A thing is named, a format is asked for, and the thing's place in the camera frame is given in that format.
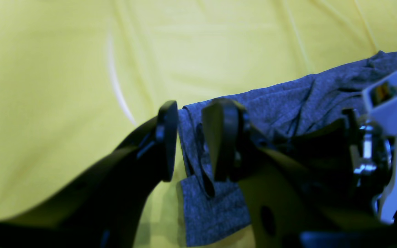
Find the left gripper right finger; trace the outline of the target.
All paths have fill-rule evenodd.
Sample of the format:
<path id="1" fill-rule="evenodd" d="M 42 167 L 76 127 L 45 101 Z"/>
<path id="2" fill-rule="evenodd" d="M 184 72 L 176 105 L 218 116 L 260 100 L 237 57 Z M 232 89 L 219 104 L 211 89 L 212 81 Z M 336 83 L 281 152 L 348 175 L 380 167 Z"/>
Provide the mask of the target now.
<path id="1" fill-rule="evenodd" d="M 257 248 L 397 248 L 397 225 L 385 224 L 323 183 L 273 144 L 246 108 L 216 99 L 202 124 L 216 181 L 242 191 Z"/>

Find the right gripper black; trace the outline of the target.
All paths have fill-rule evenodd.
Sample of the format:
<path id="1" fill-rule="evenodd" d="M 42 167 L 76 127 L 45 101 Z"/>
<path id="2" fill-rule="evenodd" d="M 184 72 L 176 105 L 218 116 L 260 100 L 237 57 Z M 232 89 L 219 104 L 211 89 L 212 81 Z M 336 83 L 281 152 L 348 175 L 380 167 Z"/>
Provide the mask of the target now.
<path id="1" fill-rule="evenodd" d="M 288 141 L 288 155 L 318 174 L 339 195 L 378 213 L 392 176 L 392 151 L 382 127 L 356 109 L 314 132 Z"/>

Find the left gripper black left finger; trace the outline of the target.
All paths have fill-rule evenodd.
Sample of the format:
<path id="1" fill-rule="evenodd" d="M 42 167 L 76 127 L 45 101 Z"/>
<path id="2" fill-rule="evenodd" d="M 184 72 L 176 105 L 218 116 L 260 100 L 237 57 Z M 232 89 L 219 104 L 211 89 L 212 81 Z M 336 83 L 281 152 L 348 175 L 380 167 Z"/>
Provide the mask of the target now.
<path id="1" fill-rule="evenodd" d="M 131 248 L 143 208 L 172 180 L 178 111 L 159 113 L 46 201 L 0 220 L 0 248 Z"/>

